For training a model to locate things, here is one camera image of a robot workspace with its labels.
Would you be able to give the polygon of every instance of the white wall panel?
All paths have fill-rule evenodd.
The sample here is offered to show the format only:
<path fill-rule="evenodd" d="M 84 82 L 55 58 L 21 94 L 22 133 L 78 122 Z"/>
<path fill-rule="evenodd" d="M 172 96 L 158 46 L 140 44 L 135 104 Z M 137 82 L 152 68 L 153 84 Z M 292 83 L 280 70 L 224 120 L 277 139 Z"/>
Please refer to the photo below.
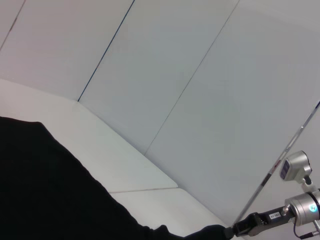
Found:
<path fill-rule="evenodd" d="M 228 225 L 319 100 L 318 9 L 240 1 L 146 153 Z"/>
<path fill-rule="evenodd" d="M 0 79 L 0 116 L 43 123 L 109 193 L 177 187 L 159 168 L 74 100 Z"/>
<path fill-rule="evenodd" d="M 0 47 L 23 3 L 24 0 L 0 0 Z"/>
<path fill-rule="evenodd" d="M 80 102 L 144 153 L 237 0 L 137 0 Z"/>
<path fill-rule="evenodd" d="M 132 0 L 27 0 L 0 52 L 0 78 L 76 100 Z"/>

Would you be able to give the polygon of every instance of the label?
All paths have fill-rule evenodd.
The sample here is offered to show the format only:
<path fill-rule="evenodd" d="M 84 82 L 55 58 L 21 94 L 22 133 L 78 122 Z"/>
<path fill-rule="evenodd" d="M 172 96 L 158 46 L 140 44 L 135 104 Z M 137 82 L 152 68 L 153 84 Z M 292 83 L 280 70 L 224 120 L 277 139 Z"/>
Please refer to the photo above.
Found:
<path fill-rule="evenodd" d="M 280 212 L 277 211 L 275 213 L 270 214 L 269 217 L 270 217 L 270 219 L 276 219 L 276 218 L 281 217 L 281 215 L 280 215 Z"/>

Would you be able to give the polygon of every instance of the cable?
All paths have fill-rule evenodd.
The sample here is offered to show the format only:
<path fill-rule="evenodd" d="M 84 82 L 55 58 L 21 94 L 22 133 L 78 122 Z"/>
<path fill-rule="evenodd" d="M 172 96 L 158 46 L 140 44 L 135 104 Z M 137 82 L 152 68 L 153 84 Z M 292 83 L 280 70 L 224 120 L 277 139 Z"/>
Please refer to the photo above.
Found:
<path fill-rule="evenodd" d="M 298 239 L 308 239 L 315 236 L 313 232 L 309 232 L 305 235 L 298 236 L 298 234 L 296 233 L 296 223 L 297 223 L 297 217 L 295 217 L 295 220 L 294 220 L 293 233 Z"/>
<path fill-rule="evenodd" d="M 297 223 L 297 217 L 295 217 L 295 220 L 294 220 L 293 233 L 298 239 L 300 239 L 300 237 L 296 233 L 296 223 Z"/>

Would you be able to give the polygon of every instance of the black object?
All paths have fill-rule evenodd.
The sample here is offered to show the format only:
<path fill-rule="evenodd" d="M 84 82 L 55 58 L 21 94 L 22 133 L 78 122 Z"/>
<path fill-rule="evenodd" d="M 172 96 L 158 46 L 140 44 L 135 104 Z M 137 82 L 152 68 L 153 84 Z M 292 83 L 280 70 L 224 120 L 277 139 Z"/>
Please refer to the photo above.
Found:
<path fill-rule="evenodd" d="M 40 122 L 0 117 L 0 239 L 225 240 L 224 227 L 185 238 L 141 226 Z"/>
<path fill-rule="evenodd" d="M 263 179 L 261 186 L 264 187 L 266 185 L 266 183 L 269 181 L 269 179 L 271 178 L 272 174 L 268 173 L 265 178 Z"/>
<path fill-rule="evenodd" d="M 288 161 L 285 160 L 284 165 L 283 165 L 283 168 L 282 168 L 281 173 L 280 173 L 280 177 L 281 177 L 283 180 L 285 179 L 289 168 L 290 168 L 290 165 L 289 165 Z"/>
<path fill-rule="evenodd" d="M 312 181 L 311 181 L 311 179 L 310 179 L 309 176 L 305 176 L 305 177 L 304 177 L 304 180 L 305 180 L 305 183 L 306 183 L 307 185 L 312 184 Z"/>
<path fill-rule="evenodd" d="M 237 237 L 256 236 L 265 230 L 286 224 L 295 217 L 290 208 L 286 215 L 281 215 L 282 210 L 283 207 L 279 207 L 263 213 L 251 213 L 244 220 L 235 223 L 233 227 L 226 228 L 224 230 L 225 236 L 228 238 L 234 235 Z"/>
<path fill-rule="evenodd" d="M 305 235 L 300 236 L 300 239 L 308 239 L 308 238 L 312 238 L 312 237 L 314 237 L 313 233 L 309 232 Z"/>

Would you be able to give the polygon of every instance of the panel seam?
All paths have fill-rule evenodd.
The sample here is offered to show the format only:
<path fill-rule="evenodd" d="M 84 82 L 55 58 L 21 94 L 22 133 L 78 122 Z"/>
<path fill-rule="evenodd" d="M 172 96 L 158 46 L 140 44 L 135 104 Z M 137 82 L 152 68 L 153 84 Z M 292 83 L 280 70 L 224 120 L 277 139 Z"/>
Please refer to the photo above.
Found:
<path fill-rule="evenodd" d="M 150 145 L 147 147 L 146 151 L 144 152 L 144 156 L 147 154 L 149 148 L 151 147 L 152 143 L 155 141 L 155 139 L 157 138 L 160 130 L 162 129 L 162 127 L 165 125 L 168 117 L 170 116 L 171 112 L 173 111 L 173 109 L 175 108 L 175 106 L 177 105 L 179 99 L 181 98 L 182 94 L 184 93 L 184 91 L 186 90 L 187 86 L 189 85 L 189 83 L 191 82 L 191 79 L 194 77 L 194 75 L 196 74 L 198 68 L 200 67 L 200 65 L 202 64 L 202 62 L 204 61 L 204 59 L 206 58 L 208 52 L 210 51 L 211 47 L 214 45 L 215 41 L 218 39 L 220 33 L 222 32 L 222 30 L 224 29 L 225 25 L 227 24 L 227 22 L 229 21 L 231 15 L 233 14 L 233 12 L 235 11 L 236 7 L 238 6 L 238 3 L 239 3 L 240 0 L 238 0 L 238 2 L 235 4 L 234 8 L 232 9 L 230 15 L 228 16 L 228 18 L 226 19 L 226 21 L 224 22 L 222 28 L 220 29 L 219 33 L 217 34 L 217 36 L 214 38 L 213 42 L 211 43 L 210 47 L 208 48 L 208 50 L 206 51 L 204 57 L 202 58 L 201 62 L 199 63 L 198 67 L 195 69 L 194 73 L 192 74 L 190 80 L 188 81 L 188 83 L 185 85 L 184 89 L 182 90 L 180 96 L 178 97 L 178 99 L 176 100 L 175 104 L 173 105 L 171 111 L 169 112 L 168 116 L 166 116 L 164 122 L 162 123 L 161 127 L 159 128 L 158 132 L 156 133 L 156 135 L 154 136 L 152 142 L 150 143 Z"/>
<path fill-rule="evenodd" d="M 22 5 L 21 5 L 21 7 L 20 7 L 20 9 L 19 9 L 19 11 L 18 11 L 15 19 L 13 20 L 13 23 L 12 23 L 12 25 L 11 25 L 11 27 L 10 27 L 10 30 L 9 30 L 8 33 L 6 34 L 6 36 L 5 36 L 4 40 L 3 40 L 3 43 L 2 43 L 1 46 L 0 46 L 0 53 L 1 53 L 1 49 L 2 49 L 3 46 L 5 45 L 5 42 L 7 41 L 7 38 L 8 38 L 8 36 L 9 36 L 11 30 L 14 28 L 14 25 L 16 24 L 16 21 L 17 21 L 17 19 L 18 19 L 18 16 L 19 16 L 19 14 L 20 14 L 23 6 L 25 5 L 25 2 L 26 2 L 26 0 L 23 1 L 23 3 L 22 3 Z"/>
<path fill-rule="evenodd" d="M 127 190 L 127 191 L 110 191 L 110 194 L 122 194 L 122 193 L 135 193 L 135 192 L 147 192 L 147 191 L 157 191 L 157 190 L 168 190 L 168 189 L 179 189 L 179 187 L 163 187 L 163 188 L 151 188 L 143 190 Z"/>
<path fill-rule="evenodd" d="M 92 78 L 93 78 L 93 76 L 95 75 L 95 73 L 96 73 L 96 71 L 97 71 L 97 69 L 98 69 L 98 67 L 99 67 L 99 65 L 100 65 L 100 63 L 101 63 L 101 61 L 102 61 L 102 59 L 105 57 L 105 55 L 106 55 L 106 53 L 107 53 L 107 51 L 108 51 L 108 49 L 109 49 L 110 45 L 111 45 L 111 44 L 112 44 L 112 42 L 114 41 L 114 39 L 115 39 L 115 37 L 116 37 L 116 35 L 117 35 L 117 33 L 118 33 L 118 31 L 119 31 L 119 29 L 120 29 L 120 27 L 121 27 L 122 23 L 125 21 L 125 19 L 126 19 L 126 17 L 127 17 L 127 15 L 128 15 L 128 13 L 129 13 L 129 11 L 130 11 L 130 9 L 131 9 L 131 7 L 132 7 L 132 5 L 134 4 L 134 2 L 135 2 L 135 1 L 136 1 L 136 0 L 133 0 L 133 2 L 131 3 L 131 5 L 130 5 L 130 7 L 129 7 L 128 11 L 126 11 L 126 14 L 124 15 L 124 17 L 123 17 L 123 19 L 122 19 L 122 21 L 121 21 L 120 25 L 118 26 L 117 30 L 115 31 L 115 34 L 113 35 L 113 37 L 112 37 L 111 41 L 109 42 L 108 47 L 107 47 L 107 48 L 106 48 L 106 50 L 104 51 L 104 53 L 103 53 L 103 55 L 102 55 L 102 57 L 101 57 L 101 59 L 100 59 L 100 61 L 99 61 L 98 65 L 95 67 L 95 69 L 94 69 L 94 71 L 93 71 L 93 73 L 92 73 L 92 75 L 91 75 L 91 77 L 90 77 L 89 81 L 88 81 L 88 82 L 87 82 L 87 84 L 85 85 L 85 87 L 84 87 L 84 89 L 83 89 L 83 91 L 82 91 L 82 93 L 81 93 L 80 97 L 78 98 L 78 100 L 77 100 L 78 102 L 80 101 L 80 99 L 81 99 L 82 95 L 84 94 L 85 90 L 87 89 L 87 87 L 88 87 L 88 85 L 89 85 L 89 83 L 90 83 L 91 79 L 92 79 Z"/>

